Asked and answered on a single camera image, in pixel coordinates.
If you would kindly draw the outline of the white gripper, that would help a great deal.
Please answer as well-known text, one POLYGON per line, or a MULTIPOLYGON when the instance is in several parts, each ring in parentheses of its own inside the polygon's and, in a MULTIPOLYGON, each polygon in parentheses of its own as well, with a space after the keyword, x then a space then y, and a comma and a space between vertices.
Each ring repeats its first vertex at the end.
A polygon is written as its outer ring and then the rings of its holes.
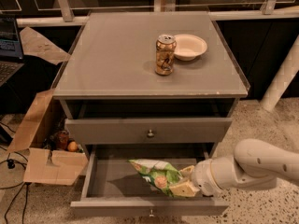
POLYGON ((197 192, 205 196, 214 194, 214 185, 210 173, 211 160, 198 162, 195 166, 190 165, 180 170, 183 177, 178 183, 169 186, 172 194, 179 197, 194 197, 197 192))

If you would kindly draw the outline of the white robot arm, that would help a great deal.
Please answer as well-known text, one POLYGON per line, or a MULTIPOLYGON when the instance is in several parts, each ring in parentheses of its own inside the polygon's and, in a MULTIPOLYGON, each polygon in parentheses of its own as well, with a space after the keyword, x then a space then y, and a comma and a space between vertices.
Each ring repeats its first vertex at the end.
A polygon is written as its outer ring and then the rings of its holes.
POLYGON ((230 188, 273 189, 279 178, 298 186, 299 154, 265 141, 245 139, 235 145, 233 155, 200 161, 182 173, 183 178, 170 186, 174 196, 216 196, 230 188))

